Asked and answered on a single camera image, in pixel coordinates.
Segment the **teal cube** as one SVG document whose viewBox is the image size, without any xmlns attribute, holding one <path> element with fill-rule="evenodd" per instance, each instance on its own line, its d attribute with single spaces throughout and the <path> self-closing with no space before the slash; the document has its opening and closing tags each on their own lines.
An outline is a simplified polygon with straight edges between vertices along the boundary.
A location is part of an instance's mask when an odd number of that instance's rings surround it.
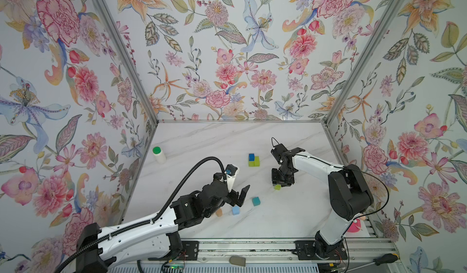
<svg viewBox="0 0 467 273">
<path fill-rule="evenodd" d="M 261 201 L 260 201 L 259 197 L 254 197 L 252 199 L 252 203 L 253 203 L 254 206 L 260 206 L 261 205 Z"/>
</svg>

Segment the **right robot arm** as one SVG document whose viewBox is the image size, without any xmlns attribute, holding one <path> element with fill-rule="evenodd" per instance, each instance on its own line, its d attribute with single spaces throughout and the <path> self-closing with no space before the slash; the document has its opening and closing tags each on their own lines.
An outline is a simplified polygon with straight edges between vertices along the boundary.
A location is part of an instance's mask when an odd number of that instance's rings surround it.
<svg viewBox="0 0 467 273">
<path fill-rule="evenodd" d="M 280 165 L 271 170 L 273 185 L 293 185 L 297 172 L 305 172 L 328 184 L 332 212 L 325 226 L 316 233 L 311 252 L 322 260 L 330 258 L 343 244 L 351 223 L 374 203 L 362 171 L 356 165 L 338 166 L 302 148 L 290 150 L 283 144 L 273 146 L 271 154 Z"/>
</svg>

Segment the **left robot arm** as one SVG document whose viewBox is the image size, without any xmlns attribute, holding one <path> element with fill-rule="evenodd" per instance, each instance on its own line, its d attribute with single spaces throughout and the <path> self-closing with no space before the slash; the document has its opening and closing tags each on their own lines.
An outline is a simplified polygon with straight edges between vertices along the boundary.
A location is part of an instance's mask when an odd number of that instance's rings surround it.
<svg viewBox="0 0 467 273">
<path fill-rule="evenodd" d="M 180 230 L 201 224 L 225 204 L 243 205 L 250 187 L 237 192 L 231 183 L 215 179 L 202 190 L 178 199 L 171 194 L 159 212 L 126 224 L 104 228 L 89 224 L 79 236 L 76 251 L 55 271 L 60 273 L 75 262 L 77 273 L 106 273 L 120 264 L 147 257 L 175 258 L 183 250 Z"/>
</svg>

